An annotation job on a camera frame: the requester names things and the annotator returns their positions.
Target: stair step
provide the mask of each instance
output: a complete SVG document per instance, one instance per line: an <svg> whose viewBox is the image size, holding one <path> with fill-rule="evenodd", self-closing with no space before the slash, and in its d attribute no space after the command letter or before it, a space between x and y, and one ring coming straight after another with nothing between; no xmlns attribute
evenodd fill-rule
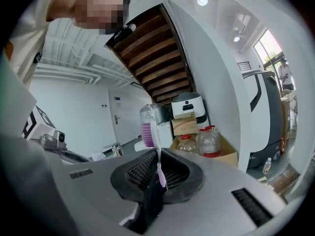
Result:
<svg viewBox="0 0 315 236"><path fill-rule="evenodd" d="M169 91L173 91L175 89L183 88L185 86L189 86L188 80L180 81L180 82L172 84L170 86L167 86L167 87L155 90L155 91L152 92L151 95L152 96L157 96L159 94L163 94L163 93L166 93L166 92L169 92Z"/></svg>
<svg viewBox="0 0 315 236"><path fill-rule="evenodd" d="M164 19L163 15L161 15L161 14L156 15L153 18L151 18L150 20L137 26L136 30L133 32L132 35L128 36L122 42L117 43L113 49L115 51L119 51L121 49L124 49L124 46L128 46L130 43L136 41L139 38L139 36L146 35L149 32L155 30L158 25L165 25L165 19Z"/></svg>
<svg viewBox="0 0 315 236"><path fill-rule="evenodd" d="M152 69L153 67L155 67L159 64L162 64L162 63L168 61L169 59L173 59L173 58L180 57L180 56L181 56L181 53L178 50L175 50L171 53L165 54L162 57L159 57L159 58L151 61L150 63L147 63L146 65L140 67L139 69L137 69L135 71L134 74L135 74L135 76L139 76L140 74Z"/></svg>
<svg viewBox="0 0 315 236"><path fill-rule="evenodd" d="M133 67L135 64L137 64L138 62L140 62L141 60L151 56L152 54L158 52L159 50L170 46L172 44L175 44L175 40L173 38L169 38L161 43L158 43L157 45L149 48L148 50L146 50L145 52L139 54L137 57L134 57L132 60L130 60L129 62L129 67Z"/></svg>
<svg viewBox="0 0 315 236"><path fill-rule="evenodd" d="M160 102L162 100L168 99L168 98L172 98L175 97L177 95L180 95L182 92L190 92L190 88L183 88L174 92L169 92L163 95L160 95L156 98L156 102Z"/></svg>
<svg viewBox="0 0 315 236"><path fill-rule="evenodd" d="M121 52L121 57L123 58L127 53L131 52L133 49L135 49L136 47L140 46L141 44L143 44L144 42L146 42L147 40L149 40L150 38L164 32L170 30L168 25L162 26L160 28L155 29L154 31L144 35L143 37L139 38L137 41L133 42L131 45L129 45L126 49L124 49Z"/></svg>
<svg viewBox="0 0 315 236"><path fill-rule="evenodd" d="M172 72L172 71L175 71L175 70L178 70L178 69L181 69L184 67L184 63L183 62L178 62L178 63L175 63L173 65L170 65L170 66L167 66L165 68L162 68L154 73L151 73L149 74L148 76L145 76L143 77L143 79L141 80L141 83L146 83L150 80L153 80L155 78L158 78L164 74L167 74L169 72Z"/></svg>
<svg viewBox="0 0 315 236"><path fill-rule="evenodd" d="M186 72L180 72L178 74L174 74L174 75L167 77L165 79L162 79L160 81L149 84L146 88L147 88L147 90L155 89L157 87L163 86L163 85L165 85L167 83L171 83L173 81L180 80L180 79L185 78L185 77L187 77Z"/></svg>
<svg viewBox="0 0 315 236"><path fill-rule="evenodd" d="M160 101L159 103L165 106L165 105L171 104L171 101L167 99L167 100Z"/></svg>

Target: standing person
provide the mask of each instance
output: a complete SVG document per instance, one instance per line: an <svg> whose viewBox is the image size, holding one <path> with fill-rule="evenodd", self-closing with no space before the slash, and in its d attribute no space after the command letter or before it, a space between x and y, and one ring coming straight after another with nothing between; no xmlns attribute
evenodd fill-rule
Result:
<svg viewBox="0 0 315 236"><path fill-rule="evenodd" d="M281 65L278 67L278 75L280 80L282 81L282 88L289 89L291 91L294 90L294 85L292 83L292 74L289 66L286 64L285 59L280 59Z"/></svg>
<svg viewBox="0 0 315 236"><path fill-rule="evenodd" d="M13 45L11 68L28 88L42 56L50 22L69 18L75 26L113 34L123 28L129 4L130 0L34 0L9 39Z"/></svg>

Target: glass door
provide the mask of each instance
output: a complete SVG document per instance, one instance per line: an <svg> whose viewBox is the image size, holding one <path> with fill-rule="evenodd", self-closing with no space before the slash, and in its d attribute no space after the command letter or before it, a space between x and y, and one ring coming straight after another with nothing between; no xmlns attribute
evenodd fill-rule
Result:
<svg viewBox="0 0 315 236"><path fill-rule="evenodd" d="M277 78L277 86L281 92L282 86L278 75L278 67L280 65L279 60L284 57L284 55L270 31L267 30L263 34L259 41L254 45L254 49L263 63L264 70L271 71L275 74L275 77Z"/></svg>

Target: white shirt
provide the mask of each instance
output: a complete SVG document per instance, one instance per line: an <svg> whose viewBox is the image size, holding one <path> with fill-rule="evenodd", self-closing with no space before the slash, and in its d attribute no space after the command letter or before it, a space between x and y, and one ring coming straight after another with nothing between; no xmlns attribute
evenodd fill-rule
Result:
<svg viewBox="0 0 315 236"><path fill-rule="evenodd" d="M280 77L280 80L281 80L281 77L287 76L287 78L284 81L281 80L283 85L292 84L291 71L288 65L285 65L284 67L280 65L278 67L278 75Z"/></svg>
<svg viewBox="0 0 315 236"><path fill-rule="evenodd" d="M34 0L20 17L9 39L14 46L10 66L26 88L30 86L36 63L42 55L49 25L46 12L50 1Z"/></svg>

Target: plastic bottle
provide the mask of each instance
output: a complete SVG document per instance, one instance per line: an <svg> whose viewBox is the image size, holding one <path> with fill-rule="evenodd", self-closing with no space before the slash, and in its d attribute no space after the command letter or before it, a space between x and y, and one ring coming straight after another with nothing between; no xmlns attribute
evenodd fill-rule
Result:
<svg viewBox="0 0 315 236"><path fill-rule="evenodd" d="M270 170L270 166L271 166L271 158L269 157L267 159L267 161L265 162L265 165L264 165L264 168L263 168L262 172L264 174L267 174L269 172L269 170Z"/></svg>
<svg viewBox="0 0 315 236"><path fill-rule="evenodd" d="M181 151L186 151L188 153L198 154L197 144L191 138L190 135L180 136L180 143L178 144L178 149Z"/></svg>
<svg viewBox="0 0 315 236"><path fill-rule="evenodd" d="M201 129L197 137L197 145L199 148L199 155L214 158L221 156L221 137L215 126L208 126Z"/></svg>

